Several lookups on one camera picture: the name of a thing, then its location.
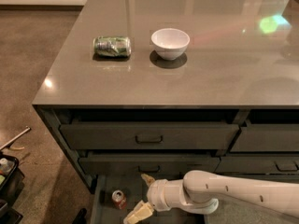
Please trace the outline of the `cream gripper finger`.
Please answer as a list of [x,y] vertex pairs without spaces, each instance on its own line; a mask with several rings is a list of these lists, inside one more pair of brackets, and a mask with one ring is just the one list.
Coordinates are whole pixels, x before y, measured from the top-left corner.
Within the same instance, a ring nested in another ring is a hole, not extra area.
[[154,209],[150,203],[140,201],[123,220],[123,224],[136,224],[141,220],[151,217],[153,212]]
[[155,179],[147,174],[142,174],[141,178],[146,182],[148,187],[155,182]]

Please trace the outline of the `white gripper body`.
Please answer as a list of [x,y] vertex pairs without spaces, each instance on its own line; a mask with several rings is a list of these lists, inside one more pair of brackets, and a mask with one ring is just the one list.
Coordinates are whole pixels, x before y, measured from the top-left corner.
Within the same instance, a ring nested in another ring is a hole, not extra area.
[[169,211],[186,204],[182,180],[156,180],[149,186],[147,198],[152,207],[158,211]]

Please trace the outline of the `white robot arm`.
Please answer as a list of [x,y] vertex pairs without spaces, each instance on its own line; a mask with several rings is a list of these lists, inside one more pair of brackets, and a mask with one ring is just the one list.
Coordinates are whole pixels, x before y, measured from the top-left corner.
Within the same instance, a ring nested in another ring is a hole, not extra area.
[[179,208],[187,213],[209,215],[220,200],[240,202],[282,217],[299,218],[299,185],[189,171],[177,180],[142,175],[148,185],[147,201],[139,202],[124,219],[136,224],[157,212]]

